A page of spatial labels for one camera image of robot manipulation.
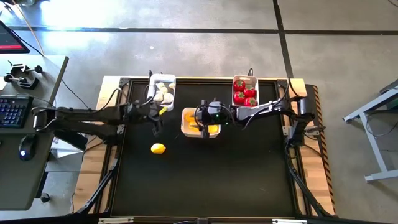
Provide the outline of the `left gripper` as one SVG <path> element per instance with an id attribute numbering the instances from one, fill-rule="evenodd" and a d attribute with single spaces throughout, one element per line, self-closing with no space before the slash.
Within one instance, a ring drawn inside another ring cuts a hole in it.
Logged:
<path id="1" fill-rule="evenodd" d="M 154 136 L 159 135 L 162 131 L 162 121 L 159 114 L 160 109 L 161 107 L 157 104 L 146 104 L 141 106 L 142 121 L 154 124 Z"/>

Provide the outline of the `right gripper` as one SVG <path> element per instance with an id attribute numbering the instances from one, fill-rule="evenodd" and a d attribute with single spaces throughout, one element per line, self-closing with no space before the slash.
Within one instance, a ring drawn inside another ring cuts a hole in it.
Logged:
<path id="1" fill-rule="evenodd" d="M 202 127 L 202 138 L 209 138 L 208 125 L 234 124 L 232 112 L 225 107 L 200 107 L 195 112 L 195 118 Z"/>

